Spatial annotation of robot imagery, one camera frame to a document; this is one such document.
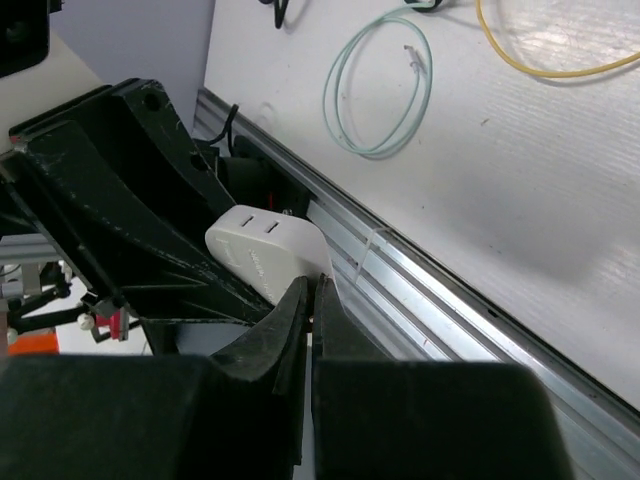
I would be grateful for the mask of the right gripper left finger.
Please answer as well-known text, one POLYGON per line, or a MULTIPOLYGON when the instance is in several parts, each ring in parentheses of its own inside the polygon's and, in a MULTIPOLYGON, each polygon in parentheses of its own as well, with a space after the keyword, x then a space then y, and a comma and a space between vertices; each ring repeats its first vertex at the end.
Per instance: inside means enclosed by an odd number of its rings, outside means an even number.
POLYGON ((212 356, 1 363, 5 479, 289 479, 302 456, 308 282, 212 356))

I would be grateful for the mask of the white charger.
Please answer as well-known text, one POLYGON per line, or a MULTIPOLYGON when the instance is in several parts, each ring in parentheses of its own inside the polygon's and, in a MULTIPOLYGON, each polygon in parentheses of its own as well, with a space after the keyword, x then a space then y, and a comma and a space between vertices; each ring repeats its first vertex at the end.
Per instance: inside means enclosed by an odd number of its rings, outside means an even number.
POLYGON ((308 220, 247 205, 224 213, 205 233, 211 256, 273 306, 291 282, 334 276, 329 247, 308 220))

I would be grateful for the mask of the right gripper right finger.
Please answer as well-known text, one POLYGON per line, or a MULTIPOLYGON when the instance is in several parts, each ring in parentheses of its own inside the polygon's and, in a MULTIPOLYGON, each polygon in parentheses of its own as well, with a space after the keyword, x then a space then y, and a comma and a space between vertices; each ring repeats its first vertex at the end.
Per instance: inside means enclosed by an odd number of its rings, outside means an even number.
POLYGON ((516 363, 396 360, 314 298, 312 416, 320 479, 569 479, 550 398, 516 363))

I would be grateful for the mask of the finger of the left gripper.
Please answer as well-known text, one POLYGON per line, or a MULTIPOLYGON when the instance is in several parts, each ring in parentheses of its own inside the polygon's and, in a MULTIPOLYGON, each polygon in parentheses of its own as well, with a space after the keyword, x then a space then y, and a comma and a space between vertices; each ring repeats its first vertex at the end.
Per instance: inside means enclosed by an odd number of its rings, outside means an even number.
POLYGON ((110 90, 122 102, 141 145, 143 191, 152 193, 183 214, 215 220, 236 205, 206 163, 201 149, 157 80, 130 78, 110 90))
POLYGON ((216 219, 143 191, 135 132, 66 120, 21 136, 11 193, 99 300, 147 320, 258 322, 268 302, 205 247, 216 219))

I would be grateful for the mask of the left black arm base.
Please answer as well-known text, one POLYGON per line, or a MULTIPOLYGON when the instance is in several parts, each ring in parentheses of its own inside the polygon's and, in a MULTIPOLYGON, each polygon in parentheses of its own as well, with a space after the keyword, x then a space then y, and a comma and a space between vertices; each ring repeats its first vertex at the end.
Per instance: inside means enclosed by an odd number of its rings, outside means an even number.
POLYGON ((233 133, 238 110, 237 104, 231 107, 216 137, 195 141, 202 158, 193 159, 193 166, 213 172, 238 204, 304 219, 309 190, 248 137, 233 133))

